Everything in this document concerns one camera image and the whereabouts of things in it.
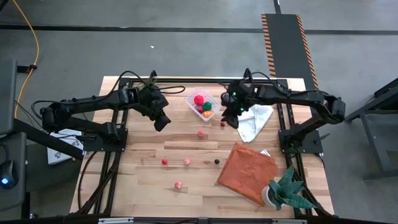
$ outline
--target gray floor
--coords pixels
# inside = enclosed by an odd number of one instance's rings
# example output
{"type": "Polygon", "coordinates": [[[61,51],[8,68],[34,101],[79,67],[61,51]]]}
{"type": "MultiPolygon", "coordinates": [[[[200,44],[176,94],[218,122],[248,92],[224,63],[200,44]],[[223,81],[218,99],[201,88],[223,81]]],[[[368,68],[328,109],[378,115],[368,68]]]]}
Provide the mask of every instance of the gray floor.
{"type": "MultiPolygon", "coordinates": [[[[77,26],[260,28],[260,13],[274,12],[272,0],[19,3],[34,24],[77,26]]],[[[300,14],[306,29],[398,30],[398,1],[394,0],[280,0],[280,4],[282,13],[300,14]]],[[[24,23],[12,4],[0,13],[0,22],[24,23]]],[[[246,67],[267,72],[262,34],[40,31],[37,35],[39,69],[25,89],[22,104],[26,107],[39,99],[96,95],[103,76],[119,75],[126,69],[140,75],[156,69],[159,75],[180,76],[238,77],[246,67]]],[[[341,96],[347,113],[397,77],[398,36],[309,35],[307,40],[320,88],[341,96]]],[[[14,57],[26,65],[34,56],[30,31],[0,30],[0,58],[14,57]]],[[[19,84],[24,77],[19,75],[19,84]]],[[[371,120],[376,135],[382,134],[386,124],[380,125],[379,118],[371,120]]],[[[335,213],[397,223],[398,179],[362,181],[377,169],[361,123],[325,126],[320,131],[331,133],[323,147],[335,213]]],[[[32,211],[43,217],[67,214],[75,182],[35,192],[32,211]]]]}

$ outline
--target hazard stripe tape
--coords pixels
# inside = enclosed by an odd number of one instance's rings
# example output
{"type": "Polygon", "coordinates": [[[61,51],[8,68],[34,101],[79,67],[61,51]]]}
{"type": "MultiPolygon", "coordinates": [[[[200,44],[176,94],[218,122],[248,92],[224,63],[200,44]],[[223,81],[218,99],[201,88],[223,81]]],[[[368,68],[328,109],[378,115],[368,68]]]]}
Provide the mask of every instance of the hazard stripe tape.
{"type": "Polygon", "coordinates": [[[266,41],[266,52],[267,52],[269,73],[273,77],[276,77],[274,56],[272,54],[272,47],[271,47],[271,40],[269,38],[267,17],[265,14],[261,15],[261,22],[262,22],[262,31],[264,33],[264,40],[266,41]]]}
{"type": "Polygon", "coordinates": [[[315,88],[317,90],[319,90],[318,79],[317,79],[317,76],[315,75],[315,70],[313,68],[311,54],[310,54],[310,49],[308,48],[307,38],[305,37],[305,31],[304,31],[304,28],[303,28],[303,23],[301,22],[301,17],[299,15],[296,15],[296,16],[297,16],[298,27],[300,28],[301,37],[302,37],[303,43],[304,43],[305,53],[307,54],[307,60],[308,60],[308,65],[310,66],[310,71],[311,71],[313,84],[315,85],[315,88]]]}

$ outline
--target black and orange striped ramp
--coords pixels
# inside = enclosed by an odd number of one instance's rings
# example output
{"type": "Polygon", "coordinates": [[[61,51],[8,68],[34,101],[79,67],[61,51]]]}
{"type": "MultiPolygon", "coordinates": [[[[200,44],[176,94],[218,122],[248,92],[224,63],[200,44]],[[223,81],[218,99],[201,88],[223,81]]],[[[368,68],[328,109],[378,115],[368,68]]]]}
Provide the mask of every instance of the black and orange striped ramp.
{"type": "Polygon", "coordinates": [[[318,89],[300,16],[263,14],[261,21],[270,74],[281,78],[303,78],[306,89],[318,89]]]}

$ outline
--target yellow cable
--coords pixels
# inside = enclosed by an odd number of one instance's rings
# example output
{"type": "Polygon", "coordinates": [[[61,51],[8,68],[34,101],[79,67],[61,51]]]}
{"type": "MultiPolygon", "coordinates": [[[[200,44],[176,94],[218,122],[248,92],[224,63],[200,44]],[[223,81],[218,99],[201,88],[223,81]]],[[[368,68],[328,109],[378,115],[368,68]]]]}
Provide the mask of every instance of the yellow cable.
{"type": "MultiPolygon", "coordinates": [[[[39,52],[40,52],[39,41],[37,40],[36,33],[35,33],[35,31],[33,30],[33,28],[32,28],[32,26],[31,26],[29,20],[26,18],[26,16],[25,16],[24,12],[22,11],[22,9],[18,6],[16,0],[12,0],[12,1],[14,2],[15,6],[18,8],[19,12],[20,12],[20,13],[22,14],[22,16],[24,17],[24,19],[25,19],[27,25],[29,26],[30,30],[31,30],[32,33],[33,33],[33,36],[35,37],[37,51],[36,51],[36,59],[35,59],[35,62],[33,63],[33,65],[36,65],[36,64],[37,64],[37,59],[39,59],[39,52]]],[[[24,81],[24,84],[22,84],[22,88],[21,88],[21,90],[20,90],[20,92],[19,92],[19,95],[18,95],[18,100],[17,100],[18,103],[19,103],[19,100],[21,99],[22,93],[24,92],[25,85],[26,85],[27,81],[29,80],[30,76],[32,75],[33,71],[34,71],[34,69],[31,68],[31,69],[30,69],[30,72],[29,72],[29,74],[28,74],[28,76],[26,77],[26,79],[25,79],[25,81],[24,81]]],[[[15,115],[14,115],[14,116],[15,116],[15,118],[18,117],[18,104],[17,104],[17,106],[15,107],[15,115]]]]}

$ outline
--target wooden tabletop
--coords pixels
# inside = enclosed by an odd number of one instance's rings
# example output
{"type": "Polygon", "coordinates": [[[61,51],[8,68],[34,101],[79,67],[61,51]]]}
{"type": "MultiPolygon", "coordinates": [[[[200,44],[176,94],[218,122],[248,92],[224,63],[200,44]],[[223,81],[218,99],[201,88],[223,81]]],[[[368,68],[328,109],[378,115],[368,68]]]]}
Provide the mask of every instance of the wooden tabletop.
{"type": "MultiPolygon", "coordinates": [[[[104,77],[100,95],[107,94],[117,77],[104,77]]],[[[289,88],[304,90],[301,78],[287,79],[289,88]]],[[[213,218],[293,218],[293,209],[284,206],[276,211],[272,207],[260,207],[255,202],[216,183],[226,159],[236,143],[242,143],[237,130],[220,126],[221,114],[203,122],[186,104],[185,97],[195,88],[205,88],[221,104],[220,95],[225,89],[219,84],[181,83],[186,90],[177,95],[165,95],[169,105],[164,109],[172,120],[163,131],[154,129],[153,121],[134,110],[129,111],[129,130],[126,151],[122,154],[116,183],[112,216],[129,217],[213,217],[213,218]],[[198,138],[203,129],[205,136],[198,138]],[[191,164],[185,166],[183,160],[191,164]],[[167,159],[168,165],[161,160],[167,159]],[[181,190],[174,183],[181,181],[181,190]]],[[[160,87],[176,85],[157,84],[160,87]]],[[[286,170],[284,155],[280,152],[277,131],[279,119],[274,112],[256,139],[245,146],[260,152],[266,149],[278,165],[278,181],[286,170]]],[[[311,117],[310,108],[293,105],[294,118],[301,123],[311,117]]],[[[96,111],[94,122],[111,121],[112,111],[96,111]]],[[[97,153],[83,177],[81,199],[84,203],[92,194],[100,179],[104,153],[97,153]]],[[[330,213],[333,213],[325,171],[320,159],[312,154],[302,154],[308,188],[330,213]]],[[[77,194],[73,198],[71,212],[77,210],[77,194]]]]}

